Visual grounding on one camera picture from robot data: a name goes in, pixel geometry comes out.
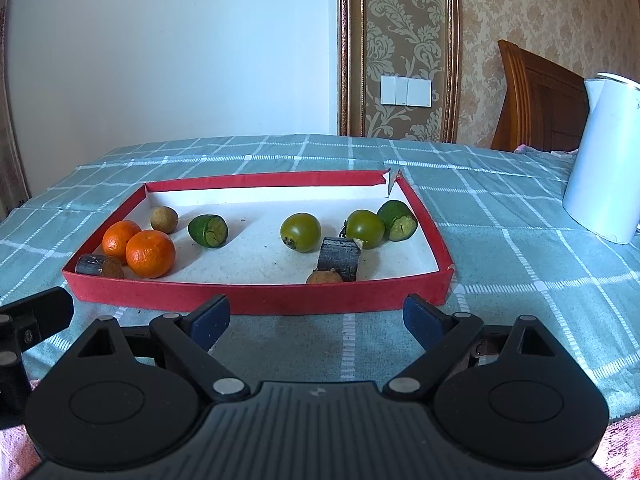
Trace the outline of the cut green cucumber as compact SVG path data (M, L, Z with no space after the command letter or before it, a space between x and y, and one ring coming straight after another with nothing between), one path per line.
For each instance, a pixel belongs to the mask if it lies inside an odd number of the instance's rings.
M206 248L219 248L226 244L229 230L227 222L218 214L200 214L188 224L192 240Z
M388 200L376 213L385 226L385 236L391 242L412 237L418 222L409 206L400 200Z

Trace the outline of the brown round longan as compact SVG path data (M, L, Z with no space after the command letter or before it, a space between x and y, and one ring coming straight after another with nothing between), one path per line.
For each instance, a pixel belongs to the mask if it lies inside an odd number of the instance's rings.
M150 226L153 230L171 234L177 229L178 223L179 216L170 207L155 207L151 211Z

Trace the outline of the green tomato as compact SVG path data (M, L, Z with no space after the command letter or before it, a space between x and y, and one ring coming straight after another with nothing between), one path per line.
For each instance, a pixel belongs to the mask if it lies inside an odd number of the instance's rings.
M348 216L343 231L346 237L360 240L364 249L371 249L382 243L385 226L374 212L358 209Z
M281 224L280 237L287 248L303 254L312 252L320 242L320 222L308 212L292 214Z

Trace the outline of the green tomato front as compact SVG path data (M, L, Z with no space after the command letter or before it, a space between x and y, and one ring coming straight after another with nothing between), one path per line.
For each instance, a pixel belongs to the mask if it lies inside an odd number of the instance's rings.
M303 254L312 252L320 242L320 222L308 212L292 214L281 224L280 237L287 248Z

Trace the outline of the orange tangerine front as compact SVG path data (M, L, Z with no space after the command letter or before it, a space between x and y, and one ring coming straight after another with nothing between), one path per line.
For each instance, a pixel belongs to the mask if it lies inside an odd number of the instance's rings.
M175 245L162 231L140 231L126 246L127 266L139 278L161 278L170 271L175 258Z

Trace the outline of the orange tangerine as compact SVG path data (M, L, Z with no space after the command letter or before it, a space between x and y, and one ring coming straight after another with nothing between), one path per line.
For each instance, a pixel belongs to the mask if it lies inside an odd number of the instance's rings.
M126 246L127 266L139 278L161 278L170 271L175 258L175 245L162 231L140 231Z
M104 255L116 258L122 264L126 263L126 248L130 238L141 231L140 226L131 220L120 220L112 224L102 238L102 252Z

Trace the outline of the teal plaid bedsheet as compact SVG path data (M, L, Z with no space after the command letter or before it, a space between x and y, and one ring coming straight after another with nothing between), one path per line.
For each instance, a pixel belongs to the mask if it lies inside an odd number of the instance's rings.
M457 144L229 136L116 148L77 166L1 225L1 299L64 284L79 246L142 183L312 170L397 168L442 233L456 273L446 307L491 324L539 318L608 400L639 409L639 246L593 235L564 211L573 161Z

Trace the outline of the orange tangerine rear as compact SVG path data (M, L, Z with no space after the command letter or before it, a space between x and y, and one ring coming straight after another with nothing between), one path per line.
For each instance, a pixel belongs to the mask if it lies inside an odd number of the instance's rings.
M130 238L141 231L140 226L131 220L120 220L112 224L102 238L102 252L104 255L116 258L122 264L126 263L126 248Z

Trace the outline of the beige floral curtain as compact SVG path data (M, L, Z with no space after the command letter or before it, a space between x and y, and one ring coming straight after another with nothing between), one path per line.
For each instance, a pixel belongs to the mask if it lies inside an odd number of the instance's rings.
M0 44L0 134L1 134L1 219L29 200L30 193L20 150L15 139L8 89L8 69L6 68L6 48L8 40L9 0L1 0L1 44Z

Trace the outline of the small brown longan right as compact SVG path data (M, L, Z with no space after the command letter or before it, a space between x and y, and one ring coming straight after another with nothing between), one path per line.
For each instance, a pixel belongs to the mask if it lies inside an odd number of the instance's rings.
M307 285L343 283L343 278L335 270L313 270L306 279Z

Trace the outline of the red shallow cardboard box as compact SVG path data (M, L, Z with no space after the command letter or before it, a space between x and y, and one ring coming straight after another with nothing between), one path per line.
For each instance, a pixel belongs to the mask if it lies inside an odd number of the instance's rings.
M285 247L280 226L291 214L313 214L324 236L334 236L357 209L378 210L388 200L406 203L419 226L408 240L385 242L360 255L357 279L344 284L307 285L316 252ZM99 278L75 272L85 254L101 250L115 222L150 225L151 211L167 206L180 222L171 239L176 261L161 278ZM224 246L206 248L189 235L200 214L227 222ZM402 174L390 170L345 170L237 174L149 182L139 186L72 255L62 273L84 301L137 309L190 312L216 294L228 296L234 314L306 315L397 310L418 294L440 306L446 300L454 263L437 226Z

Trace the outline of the pink towel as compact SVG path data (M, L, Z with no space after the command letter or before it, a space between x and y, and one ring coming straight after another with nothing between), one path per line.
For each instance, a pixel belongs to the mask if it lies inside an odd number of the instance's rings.
M640 465L639 415L612 422L600 443L595 463L611 479L638 479ZM2 479L21 479L40 463L23 426L1 433Z

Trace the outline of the wooden headboard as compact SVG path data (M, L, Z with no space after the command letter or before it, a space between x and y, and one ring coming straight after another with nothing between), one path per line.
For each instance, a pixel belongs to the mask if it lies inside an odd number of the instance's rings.
M491 142L513 152L527 145L543 152L578 148L589 113L585 79L546 58L501 39L504 98Z

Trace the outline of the gold framed wallpaper panel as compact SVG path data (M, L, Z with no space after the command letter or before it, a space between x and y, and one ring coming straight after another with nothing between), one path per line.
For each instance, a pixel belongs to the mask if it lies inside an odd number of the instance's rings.
M337 132L457 139L461 0L337 0ZM382 105L383 75L429 79L432 106Z

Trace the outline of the white wall switch panel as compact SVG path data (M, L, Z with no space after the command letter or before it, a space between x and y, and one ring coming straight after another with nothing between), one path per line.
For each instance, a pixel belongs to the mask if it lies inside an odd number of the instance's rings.
M432 82L429 79L383 75L380 102L382 105L431 107Z

